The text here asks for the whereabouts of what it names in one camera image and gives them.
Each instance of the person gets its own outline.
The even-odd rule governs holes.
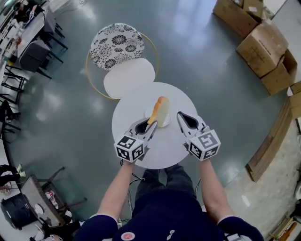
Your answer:
[[[72,214],[69,210],[66,211],[63,219],[66,223],[63,226],[49,228],[45,221],[42,227],[36,225],[38,233],[34,238],[31,237],[30,241],[72,241],[72,234],[82,226],[83,222],[73,222]]]
[[[34,0],[28,0],[28,4],[17,2],[14,5],[14,11],[17,11],[15,19],[19,24],[26,23],[30,20],[30,13],[38,15],[40,12],[43,12],[43,9],[35,2]]]
[[[7,100],[4,100],[0,106],[0,121],[5,122],[5,117],[7,117],[8,123],[13,120],[13,111],[11,110]]]
[[[2,174],[6,171],[10,171],[12,174],[2,176]],[[19,165],[18,168],[9,165],[1,165],[0,166],[0,190],[10,191],[10,187],[5,186],[5,184],[11,181],[17,181],[20,177],[26,177],[26,173],[22,171],[21,165]]]
[[[160,170],[147,169],[137,188],[132,219],[118,229],[134,170],[123,162],[107,189],[97,214],[85,221],[76,241],[223,241],[226,233],[245,240],[263,241],[260,232],[234,215],[209,159],[199,163],[206,212],[196,199],[192,181],[183,167],[164,169],[167,184],[159,182]]]

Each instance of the sneaker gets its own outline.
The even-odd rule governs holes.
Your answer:
[[[17,167],[17,172],[20,173],[21,170],[22,170],[22,166],[21,166],[21,164],[19,164],[19,166]]]
[[[20,177],[26,177],[26,172],[20,172]]]

